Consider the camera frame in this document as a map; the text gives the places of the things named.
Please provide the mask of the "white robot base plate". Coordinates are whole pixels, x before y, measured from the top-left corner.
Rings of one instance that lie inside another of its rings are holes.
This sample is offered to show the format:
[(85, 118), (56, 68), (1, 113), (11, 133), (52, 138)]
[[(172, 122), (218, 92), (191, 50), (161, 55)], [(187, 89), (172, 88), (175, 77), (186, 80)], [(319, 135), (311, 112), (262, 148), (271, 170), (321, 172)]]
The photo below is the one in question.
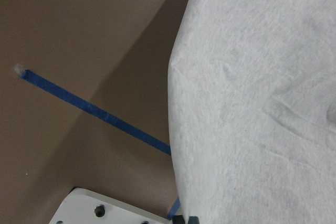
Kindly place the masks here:
[(171, 223), (138, 207), (77, 187), (61, 202), (50, 223)]

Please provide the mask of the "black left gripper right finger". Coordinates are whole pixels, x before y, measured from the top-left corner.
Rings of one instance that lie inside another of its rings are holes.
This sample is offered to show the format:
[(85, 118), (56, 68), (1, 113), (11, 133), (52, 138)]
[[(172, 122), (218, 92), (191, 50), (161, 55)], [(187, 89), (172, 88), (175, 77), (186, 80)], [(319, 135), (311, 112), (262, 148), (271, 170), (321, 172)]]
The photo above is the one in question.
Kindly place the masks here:
[(197, 216), (190, 216), (188, 224), (199, 224), (199, 218)]

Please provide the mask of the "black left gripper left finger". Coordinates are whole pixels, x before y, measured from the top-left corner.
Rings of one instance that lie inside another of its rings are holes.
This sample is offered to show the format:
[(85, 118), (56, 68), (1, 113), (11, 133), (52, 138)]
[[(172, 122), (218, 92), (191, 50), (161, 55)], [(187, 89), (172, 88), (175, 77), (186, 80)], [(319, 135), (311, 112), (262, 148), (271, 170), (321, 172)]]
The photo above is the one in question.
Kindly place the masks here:
[(173, 216), (173, 224), (184, 224), (184, 218), (182, 215)]

